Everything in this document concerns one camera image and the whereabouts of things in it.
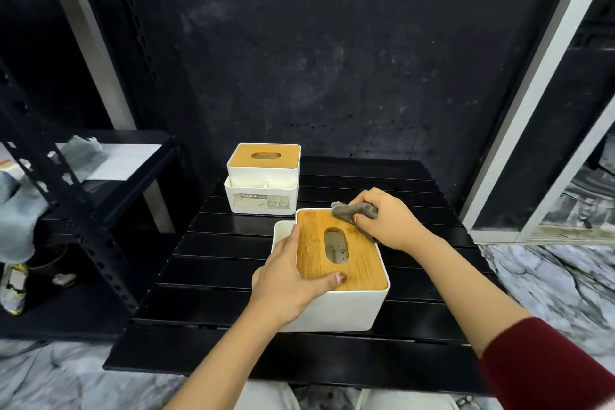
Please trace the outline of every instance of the paper sheet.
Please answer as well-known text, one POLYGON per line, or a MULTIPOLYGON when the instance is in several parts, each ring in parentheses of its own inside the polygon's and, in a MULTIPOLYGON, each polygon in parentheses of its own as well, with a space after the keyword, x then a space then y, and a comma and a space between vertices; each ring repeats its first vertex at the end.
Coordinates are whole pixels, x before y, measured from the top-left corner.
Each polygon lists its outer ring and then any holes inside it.
MULTIPOLYGON (((56 143, 61 148, 64 143, 56 143)), ((108 154, 107 160, 87 180, 126 181, 147 159, 160 148, 159 144, 100 144, 108 154)), ((12 160, 11 154, 0 143, 0 161, 12 160)))

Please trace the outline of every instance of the person's left hand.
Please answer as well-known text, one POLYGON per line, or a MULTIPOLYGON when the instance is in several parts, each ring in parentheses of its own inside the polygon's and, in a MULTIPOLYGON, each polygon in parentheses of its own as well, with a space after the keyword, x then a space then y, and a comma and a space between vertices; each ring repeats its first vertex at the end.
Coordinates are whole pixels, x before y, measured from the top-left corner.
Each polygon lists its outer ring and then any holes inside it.
POLYGON ((265 265, 252 274, 249 307, 260 308, 266 318, 281 328, 299 317, 317 297, 346 282, 343 272, 331 272, 318 279, 301 277, 296 266, 299 226, 275 244, 265 265))

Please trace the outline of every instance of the bamboo lid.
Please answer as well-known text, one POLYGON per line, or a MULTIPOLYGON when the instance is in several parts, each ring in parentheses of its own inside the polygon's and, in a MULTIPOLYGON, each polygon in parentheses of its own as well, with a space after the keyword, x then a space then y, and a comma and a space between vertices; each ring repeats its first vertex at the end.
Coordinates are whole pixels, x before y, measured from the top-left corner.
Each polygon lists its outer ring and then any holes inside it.
POLYGON ((298 211, 301 228, 297 249, 297 269, 305 279, 314 279, 330 272, 343 271, 346 283, 342 290, 386 290, 388 282, 376 245, 356 227, 334 217, 331 211, 298 211), (346 251, 340 247, 346 244, 346 251), (342 263, 327 258, 341 256, 342 263))
POLYGON ((296 169, 299 166, 298 144, 251 144, 237 146, 229 167, 264 167, 270 169, 296 169))

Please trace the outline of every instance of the marble floor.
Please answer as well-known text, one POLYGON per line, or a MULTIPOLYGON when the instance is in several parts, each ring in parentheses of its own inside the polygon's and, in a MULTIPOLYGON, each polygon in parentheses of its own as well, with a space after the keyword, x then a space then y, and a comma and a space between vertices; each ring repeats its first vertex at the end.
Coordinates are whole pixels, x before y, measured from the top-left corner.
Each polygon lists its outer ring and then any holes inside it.
MULTIPOLYGON (((609 247, 485 245, 504 286, 615 374, 615 251, 609 247)), ((108 345, 0 341, 0 410, 154 410, 181 386, 174 375, 104 371, 108 345)), ((302 410, 350 410, 358 391, 295 390, 302 410)), ((492 398, 453 396, 462 410, 492 398)))

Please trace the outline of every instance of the hand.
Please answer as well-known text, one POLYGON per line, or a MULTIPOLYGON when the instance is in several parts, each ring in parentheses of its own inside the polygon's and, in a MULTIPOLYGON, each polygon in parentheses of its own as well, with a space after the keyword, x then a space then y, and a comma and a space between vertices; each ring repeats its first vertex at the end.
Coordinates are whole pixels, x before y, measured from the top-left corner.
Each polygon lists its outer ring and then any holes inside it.
POLYGON ((355 224, 379 242, 413 254, 426 242, 437 238, 410 212, 402 200, 381 189, 364 190, 350 204, 366 201, 378 208, 378 217, 370 219, 363 214, 352 216, 355 224))
POLYGON ((278 328, 294 321, 317 297, 346 282, 346 274, 332 272, 318 279, 301 277, 296 266, 299 226, 280 240, 265 265, 252 274, 249 307, 261 308, 265 319, 278 328))

